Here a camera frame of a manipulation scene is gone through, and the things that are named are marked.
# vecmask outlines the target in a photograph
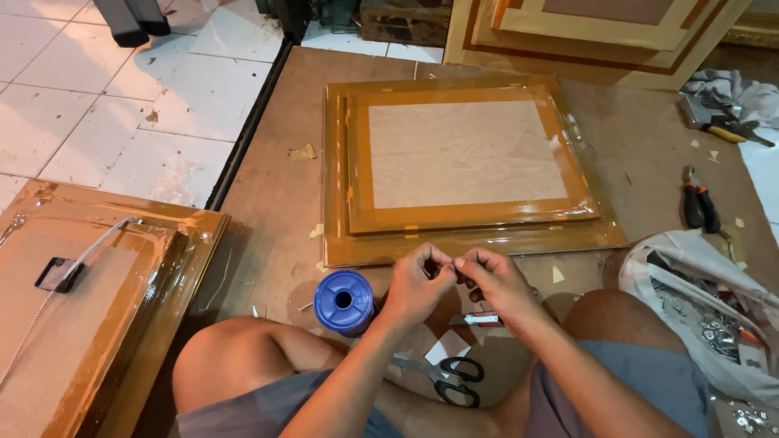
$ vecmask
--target blue spool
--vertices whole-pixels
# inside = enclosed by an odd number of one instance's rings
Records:
[[[373,290],[353,270],[338,270],[324,277],[314,291],[316,319],[345,337],[359,337],[375,315]]]

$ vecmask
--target wooden crate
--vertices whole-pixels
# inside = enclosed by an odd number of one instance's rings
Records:
[[[423,8],[416,0],[362,0],[360,34],[366,41],[443,48],[450,6]]]

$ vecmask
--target person's right hand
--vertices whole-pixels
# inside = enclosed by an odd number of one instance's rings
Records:
[[[454,266],[478,285],[471,301],[486,299],[511,334],[522,339],[540,322],[552,319],[541,308],[525,276],[508,256],[473,248],[454,260]]]

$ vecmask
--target gray shorts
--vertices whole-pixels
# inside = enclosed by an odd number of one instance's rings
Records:
[[[660,348],[581,341],[606,368],[694,436],[707,433],[708,382],[687,356]],[[179,415],[182,438],[275,438],[328,377],[330,370],[297,374],[247,394]],[[373,408],[363,436],[400,438]],[[542,363],[530,381],[530,417],[525,436],[592,436]]]

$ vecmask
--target person's left hand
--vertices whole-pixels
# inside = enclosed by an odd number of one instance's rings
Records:
[[[453,259],[425,243],[395,263],[380,317],[410,330],[433,312],[457,281]]]

